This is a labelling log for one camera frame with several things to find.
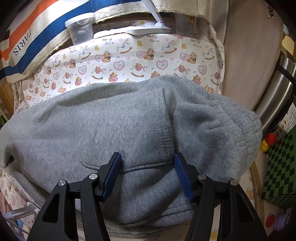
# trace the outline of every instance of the baby bear print fabric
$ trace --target baby bear print fabric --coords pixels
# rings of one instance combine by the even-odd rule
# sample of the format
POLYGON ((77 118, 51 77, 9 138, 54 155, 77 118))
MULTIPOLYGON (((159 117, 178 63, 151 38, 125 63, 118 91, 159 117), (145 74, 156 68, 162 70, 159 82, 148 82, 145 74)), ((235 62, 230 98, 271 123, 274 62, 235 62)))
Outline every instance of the baby bear print fabric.
POLYGON ((62 49, 48 58, 22 81, 24 103, 19 107, 91 83, 139 82, 161 75, 181 76, 209 93, 221 93, 223 63, 224 47, 206 20, 200 21, 195 39, 175 34, 110 35, 62 49))

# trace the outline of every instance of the wooden surface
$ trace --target wooden surface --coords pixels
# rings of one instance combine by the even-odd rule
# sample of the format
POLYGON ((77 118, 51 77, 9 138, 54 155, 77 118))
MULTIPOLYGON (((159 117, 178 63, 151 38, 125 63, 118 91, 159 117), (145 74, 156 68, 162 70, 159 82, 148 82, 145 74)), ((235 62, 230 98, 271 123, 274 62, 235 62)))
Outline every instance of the wooden surface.
MULTIPOLYGON (((250 167, 251 178, 253 182, 255 209, 261 222, 265 225, 266 217, 270 214, 275 214, 276 217, 283 214, 283 210, 261 199, 262 189, 265 182, 267 168, 267 154, 261 151, 250 167)), ((267 233, 272 232, 272 227, 267 228, 267 233)))
POLYGON ((247 109, 258 103, 278 60, 283 22, 263 0, 229 0, 223 95, 247 109))
POLYGON ((4 113, 5 116, 10 119, 14 111, 14 96, 10 83, 6 83, 0 87, 0 99, 2 114, 4 113))

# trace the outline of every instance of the pink heart print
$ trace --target pink heart print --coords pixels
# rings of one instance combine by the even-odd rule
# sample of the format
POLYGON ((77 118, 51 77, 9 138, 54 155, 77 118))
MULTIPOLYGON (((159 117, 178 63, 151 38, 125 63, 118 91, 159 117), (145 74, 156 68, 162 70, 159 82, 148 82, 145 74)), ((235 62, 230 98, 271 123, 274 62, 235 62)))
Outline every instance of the pink heart print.
POLYGON ((156 62, 156 67, 161 69, 161 70, 165 70, 168 67, 168 62, 166 60, 157 61, 156 62))
POLYGON ((96 59, 96 61, 100 62, 103 60, 104 56, 101 54, 97 54, 94 58, 96 59))
POLYGON ((64 63, 64 66, 65 66, 66 68, 69 68, 69 67, 70 67, 70 63, 69 63, 69 62, 65 62, 65 63, 64 63))
POLYGON ((119 70, 119 71, 123 70, 124 66, 125 66, 125 63, 123 60, 120 60, 118 62, 114 62, 114 64, 113 64, 114 69, 119 70))
POLYGON ((201 73, 202 75, 204 75, 207 72, 207 67, 205 65, 200 65, 198 67, 198 71, 199 71, 199 73, 201 73))
POLYGON ((187 59, 189 59, 189 54, 185 54, 185 53, 181 53, 180 54, 180 59, 182 59, 182 60, 187 60, 187 59))
POLYGON ((59 79, 59 72, 54 73, 53 77, 55 80, 58 80, 59 79))
POLYGON ((144 58, 146 56, 146 52, 145 51, 138 50, 137 53, 136 53, 136 56, 138 58, 144 58))
POLYGON ((85 65, 83 65, 83 66, 81 66, 81 67, 78 68, 78 73, 79 74, 85 74, 86 71, 87 71, 87 68, 86 68, 85 65))

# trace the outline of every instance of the silver bolt head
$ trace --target silver bolt head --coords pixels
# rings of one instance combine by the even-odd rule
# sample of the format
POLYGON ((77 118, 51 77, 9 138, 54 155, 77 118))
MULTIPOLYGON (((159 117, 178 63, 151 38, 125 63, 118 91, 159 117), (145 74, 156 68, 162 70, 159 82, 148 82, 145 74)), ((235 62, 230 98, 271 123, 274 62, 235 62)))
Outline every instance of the silver bolt head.
POLYGON ((198 175, 199 180, 205 180, 206 178, 207 178, 207 176, 205 174, 199 174, 198 175))
POLYGON ((60 181, 58 182, 58 184, 59 184, 59 186, 63 186, 63 185, 66 184, 66 181, 65 181, 65 180, 60 180, 60 181))
POLYGON ((231 180, 230 184, 233 185, 233 186, 236 186, 238 184, 238 182, 236 180, 231 180))
POLYGON ((97 174, 90 174, 89 175, 89 179, 91 179, 91 180, 95 180, 97 177, 98 177, 97 174))

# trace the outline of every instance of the rocking horse print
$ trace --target rocking horse print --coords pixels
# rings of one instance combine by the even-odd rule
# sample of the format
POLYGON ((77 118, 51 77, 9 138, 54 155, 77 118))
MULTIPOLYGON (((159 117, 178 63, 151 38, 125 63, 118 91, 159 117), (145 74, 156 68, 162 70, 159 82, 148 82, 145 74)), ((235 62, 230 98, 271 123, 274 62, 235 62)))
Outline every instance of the rocking horse print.
POLYGON ((175 40, 171 40, 167 46, 162 46, 161 51, 163 51, 163 53, 173 53, 177 50, 174 47, 175 45, 176 45, 175 40))
POLYGON ((136 65, 133 66, 130 70, 133 76, 143 78, 144 72, 147 72, 148 70, 148 66, 142 66, 141 64, 136 63, 136 65))
POLYGON ((96 80, 102 80, 103 74, 106 73, 106 68, 96 66, 96 68, 91 72, 91 76, 96 80))
POLYGON ((215 58, 213 48, 210 48, 207 52, 203 52, 202 55, 206 60, 211 60, 215 58))
POLYGON ((63 76, 63 82, 65 84, 71 84, 71 79, 73 79, 73 74, 66 72, 65 75, 63 76))
POLYGON ((128 51, 130 51, 132 49, 132 47, 130 47, 130 41, 128 39, 126 39, 123 43, 121 47, 117 47, 116 51, 119 53, 127 53, 128 51))
POLYGON ((57 56, 55 57, 55 61, 52 62, 52 65, 53 65, 54 67, 58 67, 60 63, 61 63, 61 61, 59 60, 59 56, 57 55, 57 56))
POLYGON ((86 45, 83 49, 83 52, 79 54, 79 58, 81 59, 86 59, 88 56, 91 55, 91 52, 89 51, 89 47, 86 45))
POLYGON ((210 81, 214 84, 214 85, 217 85, 219 86, 220 84, 220 81, 221 81, 221 76, 220 76, 220 73, 216 72, 215 74, 212 74, 210 75, 212 78, 210 79, 210 81))
POLYGON ((181 77, 184 77, 184 78, 187 78, 189 76, 189 73, 190 73, 190 69, 186 69, 184 67, 184 65, 180 64, 179 67, 173 69, 173 75, 177 75, 177 76, 181 76, 181 77))

